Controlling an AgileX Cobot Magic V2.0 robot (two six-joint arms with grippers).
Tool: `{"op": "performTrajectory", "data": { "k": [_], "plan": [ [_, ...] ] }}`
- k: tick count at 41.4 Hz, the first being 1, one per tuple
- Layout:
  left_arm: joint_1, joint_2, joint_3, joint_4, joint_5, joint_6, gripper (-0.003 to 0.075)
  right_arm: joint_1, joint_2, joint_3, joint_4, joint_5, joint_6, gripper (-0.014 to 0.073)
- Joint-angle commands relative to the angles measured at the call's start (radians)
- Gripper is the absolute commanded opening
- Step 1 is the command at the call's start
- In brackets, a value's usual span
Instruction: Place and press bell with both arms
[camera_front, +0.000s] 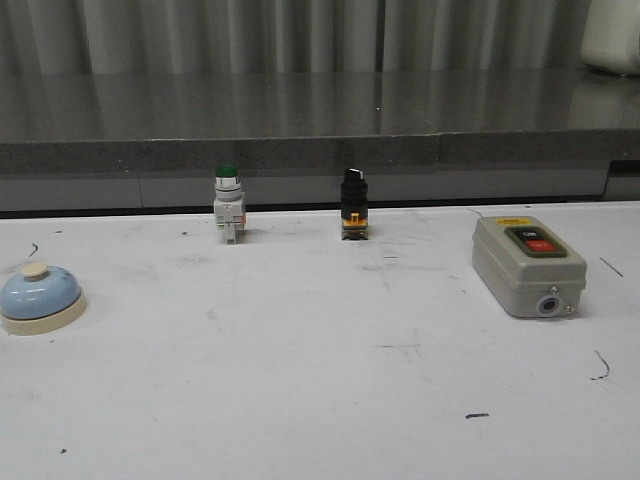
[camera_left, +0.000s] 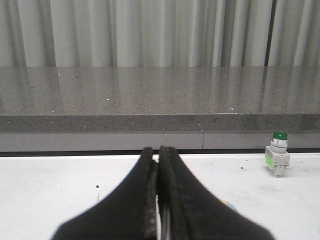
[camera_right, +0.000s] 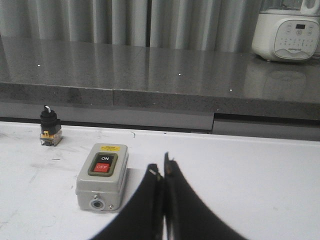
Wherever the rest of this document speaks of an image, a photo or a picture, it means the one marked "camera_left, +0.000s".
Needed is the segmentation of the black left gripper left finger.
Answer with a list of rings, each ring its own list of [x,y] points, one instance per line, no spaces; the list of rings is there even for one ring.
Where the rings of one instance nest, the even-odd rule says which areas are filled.
[[[125,179],[95,206],[63,223],[54,240],[157,239],[157,173],[145,147]]]

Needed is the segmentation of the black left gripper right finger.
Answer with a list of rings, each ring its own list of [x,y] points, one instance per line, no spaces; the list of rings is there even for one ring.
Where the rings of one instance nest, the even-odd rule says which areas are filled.
[[[274,239],[210,193],[173,147],[159,150],[157,187],[163,240]]]

